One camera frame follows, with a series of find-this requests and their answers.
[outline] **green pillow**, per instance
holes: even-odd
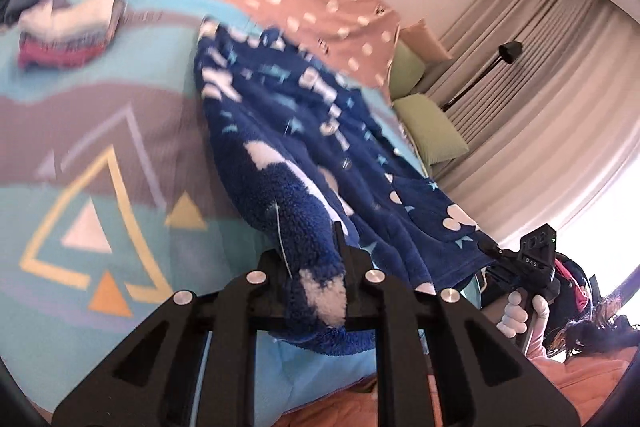
[[[391,100],[407,96],[424,73],[424,62],[406,44],[398,41],[394,61],[391,63],[389,93]]]
[[[468,152],[463,137],[426,95],[411,94],[396,100],[394,109],[426,165],[446,162]]]

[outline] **lamp head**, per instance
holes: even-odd
[[[498,53],[507,64],[513,64],[516,58],[522,55],[522,43],[518,41],[507,42],[498,48]]]

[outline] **white cable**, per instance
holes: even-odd
[[[291,274],[291,269],[289,268],[289,263],[287,262],[287,256],[284,253],[284,245],[282,243],[282,234],[280,233],[280,211],[278,209],[278,203],[277,201],[274,201],[273,204],[275,204],[276,206],[276,223],[278,225],[278,239],[280,240],[280,249],[282,250],[282,258],[284,259],[284,264],[287,267],[287,271],[289,272],[289,277],[293,279],[293,276]]]

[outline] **orange jacket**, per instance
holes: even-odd
[[[627,347],[607,355],[571,357],[566,363],[546,357],[543,349],[531,362],[574,405],[584,425],[600,408],[622,378],[637,347]],[[437,427],[442,427],[435,381],[429,376]],[[373,381],[354,386],[282,416],[274,427],[377,427],[378,396]]]

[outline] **orange triangle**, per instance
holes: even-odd
[[[89,303],[89,309],[94,312],[117,315],[118,317],[132,317],[133,313],[127,301],[118,290],[113,275],[107,270]]]

